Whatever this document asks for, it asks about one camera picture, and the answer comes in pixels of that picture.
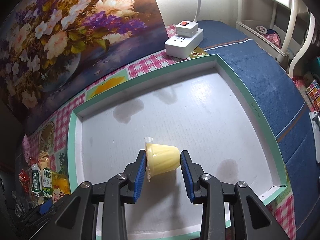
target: red candy wrapper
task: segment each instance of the red candy wrapper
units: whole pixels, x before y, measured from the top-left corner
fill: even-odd
[[[26,194],[29,194],[30,177],[28,176],[28,174],[24,170],[20,171],[19,180],[20,180],[20,183],[23,187],[24,192]]]

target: wet spot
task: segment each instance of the wet spot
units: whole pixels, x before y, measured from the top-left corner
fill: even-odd
[[[116,106],[116,108],[113,110],[113,117],[119,123],[127,124],[130,122],[131,116],[142,111],[143,109],[144,109],[143,102],[140,99],[135,98],[119,106]]]
[[[174,91],[172,87],[162,88],[154,92],[153,95],[159,98],[162,102],[164,102],[167,105],[172,105],[178,101],[177,93]]]
[[[93,138],[92,137],[89,138],[89,142],[90,142],[90,146],[92,147],[92,144],[93,144]]]
[[[235,184],[238,181],[238,164],[233,159],[226,159],[219,164],[216,177],[226,183]]]

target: flower painting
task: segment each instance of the flower painting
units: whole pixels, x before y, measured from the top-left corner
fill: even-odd
[[[0,98],[32,133],[86,86],[167,39],[155,0],[22,0],[0,29]]]

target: white wall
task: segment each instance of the white wall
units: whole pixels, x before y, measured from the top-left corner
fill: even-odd
[[[197,0],[156,0],[165,25],[193,21]],[[201,0],[198,20],[217,20],[235,27],[238,0]]]

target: white tray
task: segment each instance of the white tray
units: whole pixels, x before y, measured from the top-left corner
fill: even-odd
[[[188,150],[193,162],[223,182],[246,181],[265,204],[287,186],[268,122],[218,55],[144,74],[77,107],[68,134],[71,191],[85,180],[101,183],[123,172],[144,149],[145,136]],[[199,236],[202,205],[187,198],[180,168],[152,177],[150,183],[145,179],[140,199],[125,210],[128,239]]]

